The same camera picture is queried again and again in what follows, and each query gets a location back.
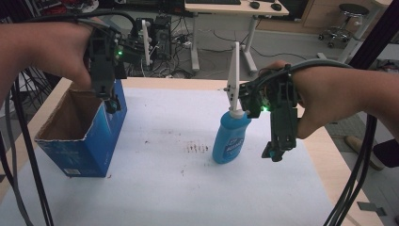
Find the person's beige shoe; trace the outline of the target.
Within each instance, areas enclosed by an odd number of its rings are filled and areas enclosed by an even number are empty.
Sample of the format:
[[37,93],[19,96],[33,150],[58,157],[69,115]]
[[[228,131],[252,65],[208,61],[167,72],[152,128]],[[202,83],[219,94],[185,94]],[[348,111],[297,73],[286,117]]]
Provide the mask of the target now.
[[[360,153],[362,146],[362,140],[354,136],[345,136],[344,142],[348,145],[354,152]],[[369,165],[372,169],[377,171],[382,171],[385,166],[383,163],[375,156],[374,152],[371,152]]]

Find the person's right hand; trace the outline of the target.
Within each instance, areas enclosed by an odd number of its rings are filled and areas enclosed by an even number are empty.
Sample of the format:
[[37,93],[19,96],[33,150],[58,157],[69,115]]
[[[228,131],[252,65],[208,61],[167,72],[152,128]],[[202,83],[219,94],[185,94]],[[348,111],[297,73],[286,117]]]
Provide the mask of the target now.
[[297,127],[297,137],[309,137],[329,122],[338,121],[361,110],[355,85],[361,73],[354,69],[309,67],[294,73],[293,81],[305,109]]

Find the person's left hand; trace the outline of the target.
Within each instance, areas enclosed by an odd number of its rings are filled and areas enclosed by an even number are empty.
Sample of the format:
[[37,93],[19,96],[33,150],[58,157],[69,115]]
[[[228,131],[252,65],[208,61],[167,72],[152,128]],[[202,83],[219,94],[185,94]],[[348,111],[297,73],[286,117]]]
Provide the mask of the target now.
[[83,90],[91,89],[84,55],[93,28],[85,24],[43,23],[33,65],[44,72],[59,75]]

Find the black computer tower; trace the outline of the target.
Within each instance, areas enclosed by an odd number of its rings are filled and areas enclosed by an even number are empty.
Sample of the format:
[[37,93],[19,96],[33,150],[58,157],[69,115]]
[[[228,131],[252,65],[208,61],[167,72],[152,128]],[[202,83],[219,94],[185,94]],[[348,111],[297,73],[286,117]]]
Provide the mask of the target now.
[[157,59],[170,59],[171,57],[171,17],[167,15],[156,16],[152,22],[152,43]]

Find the black swivel stool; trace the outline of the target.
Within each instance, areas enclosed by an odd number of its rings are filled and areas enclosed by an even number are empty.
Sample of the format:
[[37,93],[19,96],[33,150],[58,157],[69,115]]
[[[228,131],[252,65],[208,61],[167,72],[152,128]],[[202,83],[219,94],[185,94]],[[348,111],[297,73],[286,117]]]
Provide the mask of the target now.
[[318,40],[324,41],[328,48],[344,48],[353,37],[353,33],[346,29],[351,19],[357,19],[358,24],[370,13],[366,7],[357,4],[340,4],[339,10],[345,20],[338,26],[331,26],[321,32]]

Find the black keyboard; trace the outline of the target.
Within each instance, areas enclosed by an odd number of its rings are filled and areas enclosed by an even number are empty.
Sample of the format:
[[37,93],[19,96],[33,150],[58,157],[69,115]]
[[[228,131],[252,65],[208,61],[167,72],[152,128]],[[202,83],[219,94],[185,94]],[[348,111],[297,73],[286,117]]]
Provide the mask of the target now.
[[240,0],[186,0],[187,4],[206,4],[206,5],[241,5]]

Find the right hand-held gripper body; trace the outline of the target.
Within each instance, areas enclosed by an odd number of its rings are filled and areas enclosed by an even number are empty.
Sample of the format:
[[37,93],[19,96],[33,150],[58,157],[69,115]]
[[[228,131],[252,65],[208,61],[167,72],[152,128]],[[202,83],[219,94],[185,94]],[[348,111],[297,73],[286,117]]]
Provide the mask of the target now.
[[292,150],[296,146],[297,96],[291,81],[291,66],[280,70],[266,70],[253,81],[240,82],[240,44],[232,45],[227,86],[224,91],[229,111],[243,110],[249,119],[257,119],[263,111],[270,113],[273,149]]

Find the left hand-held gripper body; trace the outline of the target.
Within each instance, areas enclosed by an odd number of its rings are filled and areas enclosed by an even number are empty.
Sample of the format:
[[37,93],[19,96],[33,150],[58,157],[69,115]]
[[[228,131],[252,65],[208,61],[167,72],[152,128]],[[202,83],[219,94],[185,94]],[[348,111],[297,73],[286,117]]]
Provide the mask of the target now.
[[116,100],[115,80],[127,77],[124,64],[152,64],[152,39],[149,35],[151,24],[146,20],[137,20],[138,30],[134,26],[127,37],[123,37],[111,25],[100,22],[90,24],[94,26],[87,48],[91,87],[98,98]]

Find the blue cardboard box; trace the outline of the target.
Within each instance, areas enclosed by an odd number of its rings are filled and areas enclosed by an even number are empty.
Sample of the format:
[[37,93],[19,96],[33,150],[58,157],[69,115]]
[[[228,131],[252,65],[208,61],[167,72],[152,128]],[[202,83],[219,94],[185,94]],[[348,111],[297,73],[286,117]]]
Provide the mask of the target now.
[[114,114],[89,91],[68,87],[35,141],[70,177],[104,177],[107,174],[127,105],[122,83],[114,83],[121,109]]

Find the blue plastic bottle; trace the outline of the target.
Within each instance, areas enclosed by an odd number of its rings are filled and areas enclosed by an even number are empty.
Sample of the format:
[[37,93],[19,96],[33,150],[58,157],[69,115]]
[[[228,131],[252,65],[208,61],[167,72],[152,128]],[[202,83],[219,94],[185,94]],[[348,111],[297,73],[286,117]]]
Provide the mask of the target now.
[[250,123],[251,119],[241,109],[228,111],[221,117],[212,153],[217,164],[227,164],[238,156]]

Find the black metal frame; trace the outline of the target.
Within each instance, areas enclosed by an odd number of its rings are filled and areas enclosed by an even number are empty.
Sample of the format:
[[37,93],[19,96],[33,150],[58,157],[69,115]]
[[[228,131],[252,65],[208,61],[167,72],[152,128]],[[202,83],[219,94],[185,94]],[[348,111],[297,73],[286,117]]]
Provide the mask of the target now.
[[349,65],[367,70],[399,31],[399,0],[392,0]]

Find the white desk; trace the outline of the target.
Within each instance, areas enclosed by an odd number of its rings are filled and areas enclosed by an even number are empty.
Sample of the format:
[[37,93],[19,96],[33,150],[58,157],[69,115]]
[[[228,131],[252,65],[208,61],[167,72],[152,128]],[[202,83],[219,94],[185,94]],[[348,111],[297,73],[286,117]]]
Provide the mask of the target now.
[[[250,53],[251,44],[255,34],[255,29],[258,23],[259,16],[285,16],[289,14],[289,11],[279,0],[240,0],[241,5],[206,5],[206,4],[187,4],[184,0],[184,8],[193,13],[193,43],[190,49],[191,54],[191,66],[194,72],[200,70],[200,62],[198,56],[197,47],[197,33],[198,33],[198,20],[200,13],[217,14],[218,19],[230,19],[233,16],[241,16],[249,18],[248,36],[247,42],[240,45],[240,49],[244,54],[245,60],[249,67],[249,73],[254,74],[258,71],[255,62]],[[260,3],[258,9],[252,8],[250,2]],[[281,11],[275,11],[271,8],[271,5],[277,3],[281,4]]]

